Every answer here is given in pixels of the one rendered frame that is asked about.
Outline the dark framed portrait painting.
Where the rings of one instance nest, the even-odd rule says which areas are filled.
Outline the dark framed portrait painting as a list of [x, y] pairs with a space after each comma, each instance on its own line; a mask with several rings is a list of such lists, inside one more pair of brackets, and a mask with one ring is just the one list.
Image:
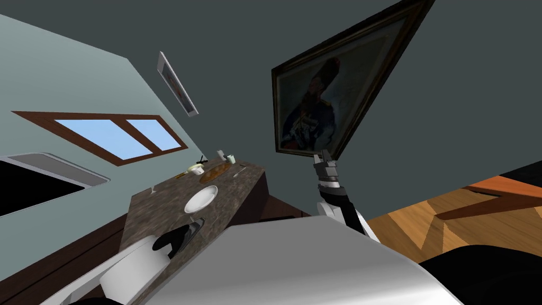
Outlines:
[[275, 149], [338, 159], [435, 0], [400, 0], [272, 70]]

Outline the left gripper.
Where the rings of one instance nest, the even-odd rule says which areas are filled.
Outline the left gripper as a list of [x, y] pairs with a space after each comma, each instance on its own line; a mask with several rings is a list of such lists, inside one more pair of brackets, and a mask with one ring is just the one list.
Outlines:
[[198, 218], [194, 220], [193, 222], [183, 226], [183, 228], [185, 228], [186, 230], [183, 235], [183, 240], [179, 248], [179, 253], [182, 252], [183, 249], [198, 234], [198, 232], [201, 230], [204, 224], [205, 224], [205, 218]]

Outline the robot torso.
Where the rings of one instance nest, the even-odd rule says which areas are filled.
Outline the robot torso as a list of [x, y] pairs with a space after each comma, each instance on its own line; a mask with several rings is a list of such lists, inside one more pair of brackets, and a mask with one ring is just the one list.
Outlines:
[[419, 264], [326, 216], [231, 226], [144, 305], [463, 305]]

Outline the brown framed window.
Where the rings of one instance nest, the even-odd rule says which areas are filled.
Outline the brown framed window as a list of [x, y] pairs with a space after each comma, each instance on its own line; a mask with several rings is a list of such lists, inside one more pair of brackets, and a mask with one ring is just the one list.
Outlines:
[[15, 114], [115, 166], [188, 148], [159, 115], [36, 111]]

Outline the white plate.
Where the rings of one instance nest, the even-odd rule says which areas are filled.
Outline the white plate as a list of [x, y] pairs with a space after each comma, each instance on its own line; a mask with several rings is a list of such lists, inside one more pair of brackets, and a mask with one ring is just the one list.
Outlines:
[[208, 186], [193, 195], [184, 206], [186, 214], [194, 214], [209, 205], [218, 194], [218, 187]]

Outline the small white framed picture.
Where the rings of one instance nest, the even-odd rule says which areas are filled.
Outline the small white framed picture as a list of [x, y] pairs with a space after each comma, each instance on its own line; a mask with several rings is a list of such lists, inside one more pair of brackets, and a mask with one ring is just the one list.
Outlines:
[[167, 86], [175, 95], [177, 101], [180, 103], [184, 111], [189, 117], [193, 117], [199, 114], [195, 105], [191, 101], [184, 86], [180, 82], [172, 66], [167, 61], [163, 52], [159, 52], [157, 61], [157, 70], [160, 73], [162, 79], [166, 82]]

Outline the orange wooden table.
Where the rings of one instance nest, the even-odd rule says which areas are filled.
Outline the orange wooden table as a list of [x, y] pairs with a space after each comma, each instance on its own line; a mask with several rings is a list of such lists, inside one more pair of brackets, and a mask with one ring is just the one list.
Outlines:
[[502, 175], [463, 188], [489, 199], [436, 214], [441, 220], [453, 220], [487, 214], [542, 207], [542, 182], [530, 184]]

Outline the white framed black screen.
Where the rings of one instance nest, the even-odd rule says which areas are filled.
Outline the white framed black screen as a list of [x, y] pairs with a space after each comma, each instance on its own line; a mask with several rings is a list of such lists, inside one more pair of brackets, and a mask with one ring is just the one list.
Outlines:
[[0, 218], [109, 181], [46, 152], [0, 156]]

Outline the brown bread loaf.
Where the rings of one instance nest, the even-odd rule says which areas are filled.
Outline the brown bread loaf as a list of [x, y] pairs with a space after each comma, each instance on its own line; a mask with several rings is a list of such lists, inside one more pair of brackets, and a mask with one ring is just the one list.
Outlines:
[[201, 175], [201, 178], [199, 180], [199, 182], [201, 184], [206, 184], [214, 179], [216, 179], [217, 177], [221, 176], [222, 174], [224, 174], [225, 172], [227, 172], [230, 167], [231, 167], [231, 163], [222, 163], [221, 165], [218, 165], [218, 166], [215, 166], [209, 170], [206, 170], [202, 175]]

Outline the brown marble table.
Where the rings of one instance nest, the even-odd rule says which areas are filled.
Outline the brown marble table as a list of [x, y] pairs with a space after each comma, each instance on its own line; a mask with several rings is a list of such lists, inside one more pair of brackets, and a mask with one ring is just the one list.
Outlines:
[[[246, 166], [246, 169], [233, 178], [242, 166]], [[156, 186], [155, 194], [150, 195], [150, 191], [145, 190], [132, 197], [120, 250], [149, 235], [160, 236], [198, 218], [205, 218], [205, 224], [198, 234], [173, 258], [150, 287], [135, 299], [133, 305], [143, 304], [154, 290], [199, 254], [227, 227], [255, 223], [261, 217], [269, 197], [263, 167], [236, 161], [227, 172], [208, 182], [208, 185], [218, 187], [217, 197], [203, 210], [189, 215], [184, 212], [185, 204], [191, 196], [205, 188], [199, 180], [200, 177], [193, 174], [179, 179], [170, 178]]]

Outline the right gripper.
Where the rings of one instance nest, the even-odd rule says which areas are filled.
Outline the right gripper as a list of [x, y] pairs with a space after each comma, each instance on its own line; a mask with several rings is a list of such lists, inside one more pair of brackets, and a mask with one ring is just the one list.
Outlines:
[[331, 157], [330, 153], [324, 149], [322, 150], [321, 161], [318, 154], [313, 155], [314, 169], [316, 171], [318, 180], [327, 184], [338, 184], [338, 173], [335, 160]]

